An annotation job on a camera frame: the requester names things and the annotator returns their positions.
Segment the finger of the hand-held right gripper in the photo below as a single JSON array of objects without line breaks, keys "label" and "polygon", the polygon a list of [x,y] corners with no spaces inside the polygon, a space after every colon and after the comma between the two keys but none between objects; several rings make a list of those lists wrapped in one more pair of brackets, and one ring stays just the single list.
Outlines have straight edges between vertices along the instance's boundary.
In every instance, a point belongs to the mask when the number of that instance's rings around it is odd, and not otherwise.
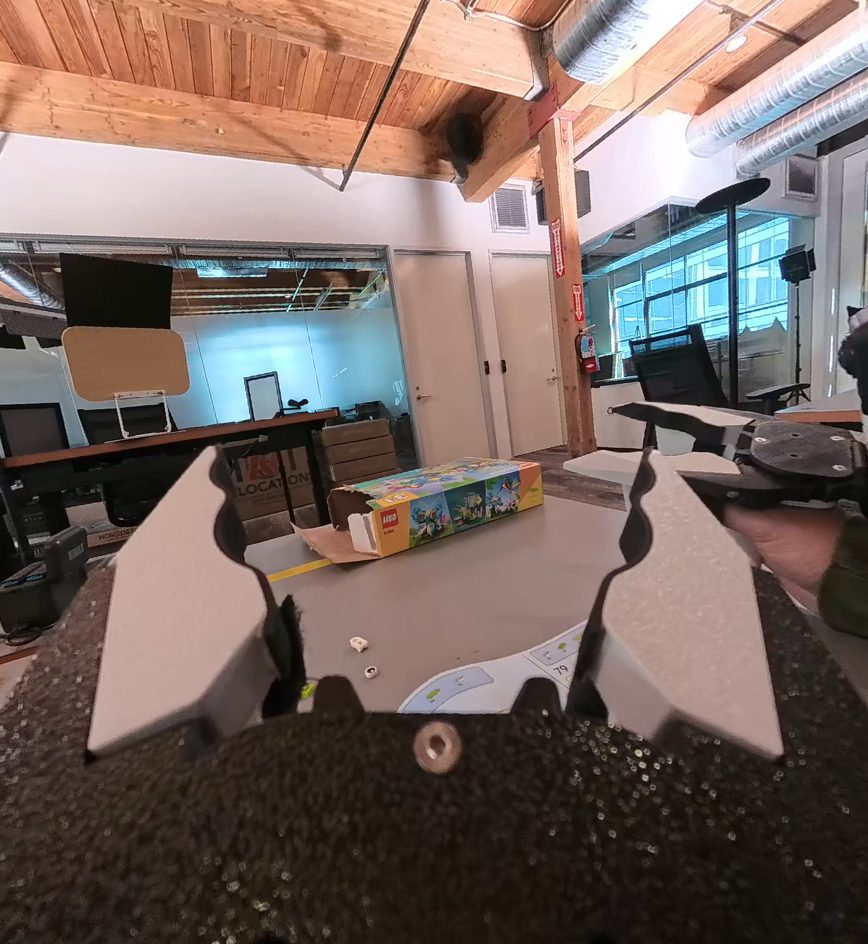
[{"label": "finger of the hand-held right gripper", "polygon": [[[663,457],[680,474],[738,474],[738,466],[732,460],[714,453],[689,452]],[[598,450],[566,461],[563,468],[587,478],[596,478],[616,483],[621,487],[630,487],[637,476],[641,458],[640,451]]]},{"label": "finger of the hand-held right gripper", "polygon": [[755,413],[648,400],[615,406],[611,412],[656,429],[685,433],[699,444],[735,444],[745,428],[757,422]]}]

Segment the colourful cardboard lego box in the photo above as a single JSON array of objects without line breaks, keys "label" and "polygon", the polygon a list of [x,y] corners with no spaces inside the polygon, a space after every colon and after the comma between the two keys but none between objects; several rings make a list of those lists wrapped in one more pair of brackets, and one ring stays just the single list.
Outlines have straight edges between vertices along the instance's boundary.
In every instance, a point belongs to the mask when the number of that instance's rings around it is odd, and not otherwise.
[{"label": "colourful cardboard lego box", "polygon": [[327,501],[330,523],[294,531],[335,564],[380,560],[543,501],[539,464],[463,458],[336,487]]}]

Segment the lego instruction booklet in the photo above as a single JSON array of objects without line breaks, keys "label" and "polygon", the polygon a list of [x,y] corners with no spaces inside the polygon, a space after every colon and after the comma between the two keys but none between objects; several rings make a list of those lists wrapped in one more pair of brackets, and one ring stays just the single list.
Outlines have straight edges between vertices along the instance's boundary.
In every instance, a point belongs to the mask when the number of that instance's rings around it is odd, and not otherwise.
[{"label": "lego instruction booklet", "polygon": [[530,649],[469,664],[428,679],[397,709],[400,714],[508,714],[522,686],[549,678],[566,706],[585,624]]}]

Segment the person's right hand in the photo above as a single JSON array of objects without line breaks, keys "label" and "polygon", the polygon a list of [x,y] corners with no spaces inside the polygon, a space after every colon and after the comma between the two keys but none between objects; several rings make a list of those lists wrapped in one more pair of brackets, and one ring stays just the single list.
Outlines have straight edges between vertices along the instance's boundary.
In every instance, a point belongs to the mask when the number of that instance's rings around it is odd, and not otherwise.
[{"label": "person's right hand", "polygon": [[795,602],[819,613],[820,587],[845,524],[841,511],[793,506],[757,511],[728,505],[723,523],[751,542]]}]

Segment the wooden-edged grey desk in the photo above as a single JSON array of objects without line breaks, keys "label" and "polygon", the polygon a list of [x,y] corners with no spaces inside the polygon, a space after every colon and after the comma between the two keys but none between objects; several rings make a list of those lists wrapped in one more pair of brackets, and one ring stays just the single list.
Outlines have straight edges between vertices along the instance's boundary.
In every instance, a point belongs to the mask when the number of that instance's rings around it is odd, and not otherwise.
[{"label": "wooden-edged grey desk", "polygon": [[850,389],[817,400],[803,400],[775,414],[775,419],[795,424],[819,424],[841,430],[863,431],[861,398]]}]

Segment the white door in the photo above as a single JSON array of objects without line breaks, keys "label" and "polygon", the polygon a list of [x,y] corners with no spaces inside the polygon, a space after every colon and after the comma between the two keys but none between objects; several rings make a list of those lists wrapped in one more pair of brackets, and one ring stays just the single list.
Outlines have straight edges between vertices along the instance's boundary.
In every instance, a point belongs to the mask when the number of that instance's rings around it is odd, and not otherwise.
[{"label": "white door", "polygon": [[490,257],[500,373],[516,456],[565,442],[549,259]]},{"label": "white door", "polygon": [[395,251],[392,263],[421,463],[486,458],[491,447],[468,255]]}]

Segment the black tool case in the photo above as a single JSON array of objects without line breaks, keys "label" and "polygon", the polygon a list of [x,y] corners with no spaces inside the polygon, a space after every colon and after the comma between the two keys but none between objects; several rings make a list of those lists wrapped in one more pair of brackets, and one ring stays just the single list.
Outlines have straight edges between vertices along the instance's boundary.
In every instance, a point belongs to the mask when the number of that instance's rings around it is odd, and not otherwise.
[{"label": "black tool case", "polygon": [[50,537],[35,562],[0,584],[0,625],[6,635],[56,623],[86,582],[87,532],[71,526]]}]

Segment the cardboard box with red print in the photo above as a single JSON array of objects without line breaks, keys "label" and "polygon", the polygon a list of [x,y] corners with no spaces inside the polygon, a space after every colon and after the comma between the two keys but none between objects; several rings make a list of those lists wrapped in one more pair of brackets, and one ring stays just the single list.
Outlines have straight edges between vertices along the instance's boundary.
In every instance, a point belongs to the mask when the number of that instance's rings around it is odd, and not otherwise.
[{"label": "cardboard box with red print", "polygon": [[303,446],[280,453],[233,455],[229,459],[242,521],[315,504],[308,455]]}]

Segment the black light on stand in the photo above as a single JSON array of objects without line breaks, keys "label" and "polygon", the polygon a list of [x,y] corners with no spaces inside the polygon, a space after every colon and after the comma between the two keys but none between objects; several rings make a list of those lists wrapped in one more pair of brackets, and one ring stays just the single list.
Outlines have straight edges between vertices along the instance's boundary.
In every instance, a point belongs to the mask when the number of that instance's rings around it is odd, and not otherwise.
[{"label": "black light on stand", "polygon": [[794,382],[790,387],[789,397],[794,397],[797,404],[808,399],[808,385],[802,382],[802,303],[801,286],[810,280],[816,271],[813,249],[800,244],[788,249],[779,260],[782,279],[793,289],[794,301]]}]

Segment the long wooden-top desk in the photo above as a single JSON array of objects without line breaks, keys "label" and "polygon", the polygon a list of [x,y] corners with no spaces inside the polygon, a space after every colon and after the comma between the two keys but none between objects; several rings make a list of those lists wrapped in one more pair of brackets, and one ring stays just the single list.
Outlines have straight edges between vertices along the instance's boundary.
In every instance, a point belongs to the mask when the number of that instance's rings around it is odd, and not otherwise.
[{"label": "long wooden-top desk", "polygon": [[[282,417],[156,433],[102,444],[65,447],[0,459],[0,576],[6,577],[34,554],[23,557],[8,528],[5,497],[13,504],[13,524],[33,500],[40,502],[51,534],[67,527],[64,496],[96,487],[114,528],[138,527],[158,501],[205,447],[221,447],[226,461],[280,454],[304,448],[310,487],[321,524],[329,522],[323,474],[315,435],[325,424],[341,419],[337,407],[293,412]],[[2,487],[8,488],[6,495]]]}]

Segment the stack of brown cardboard boxes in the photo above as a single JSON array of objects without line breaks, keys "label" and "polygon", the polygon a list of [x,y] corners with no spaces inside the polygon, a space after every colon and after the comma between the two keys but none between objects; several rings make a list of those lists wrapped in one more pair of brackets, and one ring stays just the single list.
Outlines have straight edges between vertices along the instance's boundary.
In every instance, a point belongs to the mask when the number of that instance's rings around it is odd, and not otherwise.
[{"label": "stack of brown cardboard boxes", "polygon": [[402,472],[388,419],[326,425],[315,436],[323,478],[331,488]]}]

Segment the dark framed screen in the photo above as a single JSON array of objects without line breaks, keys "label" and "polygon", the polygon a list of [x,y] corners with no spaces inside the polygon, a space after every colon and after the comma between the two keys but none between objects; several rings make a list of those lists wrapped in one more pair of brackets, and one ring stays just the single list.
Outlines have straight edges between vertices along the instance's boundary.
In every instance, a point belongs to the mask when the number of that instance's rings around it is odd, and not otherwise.
[{"label": "dark framed screen", "polygon": [[6,458],[70,448],[61,405],[0,404],[0,443]]}]

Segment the framed whiteboard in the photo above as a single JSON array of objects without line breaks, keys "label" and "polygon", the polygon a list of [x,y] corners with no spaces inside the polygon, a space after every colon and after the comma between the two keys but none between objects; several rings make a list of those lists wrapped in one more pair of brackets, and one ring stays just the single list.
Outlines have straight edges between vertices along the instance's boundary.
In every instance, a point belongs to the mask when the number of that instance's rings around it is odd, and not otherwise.
[{"label": "framed whiteboard", "polygon": [[263,421],[284,414],[278,373],[273,371],[244,378],[251,421]]}]

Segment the black ceiling rod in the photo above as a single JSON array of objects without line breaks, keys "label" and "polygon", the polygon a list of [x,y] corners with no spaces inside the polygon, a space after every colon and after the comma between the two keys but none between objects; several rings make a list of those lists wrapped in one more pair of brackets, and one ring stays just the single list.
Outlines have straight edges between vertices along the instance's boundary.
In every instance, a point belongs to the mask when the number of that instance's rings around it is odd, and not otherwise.
[{"label": "black ceiling rod", "polygon": [[369,120],[366,123],[364,129],[362,130],[355,152],[343,171],[342,179],[338,186],[338,190],[340,193],[343,193],[346,191],[347,186],[352,178],[352,175],[357,169],[357,163],[365,150],[367,142],[369,141],[369,136],[371,134],[371,131],[374,129],[378,121],[378,118],[381,114],[381,111],[383,110],[384,105],[387,99],[389,98],[391,88],[394,85],[394,82],[399,75],[399,72],[404,64],[406,55],[411,48],[411,45],[415,39],[415,36],[419,30],[420,25],[422,24],[423,18],[425,17],[430,4],[431,4],[431,1],[420,1],[413,13],[413,16],[407,27],[407,30],[404,33],[403,40],[400,46],[398,47],[398,51],[393,59],[393,63],[389,67],[388,74],[384,80],[380,93],[373,104],[371,112],[369,113]]}]

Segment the wall air vent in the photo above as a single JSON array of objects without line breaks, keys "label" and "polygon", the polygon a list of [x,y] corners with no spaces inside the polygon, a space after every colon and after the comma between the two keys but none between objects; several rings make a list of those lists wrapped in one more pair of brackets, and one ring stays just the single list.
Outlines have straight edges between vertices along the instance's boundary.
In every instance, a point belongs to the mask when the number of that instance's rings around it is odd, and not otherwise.
[{"label": "wall air vent", "polygon": [[487,199],[490,225],[498,234],[528,234],[529,189],[507,183],[497,188]]}]

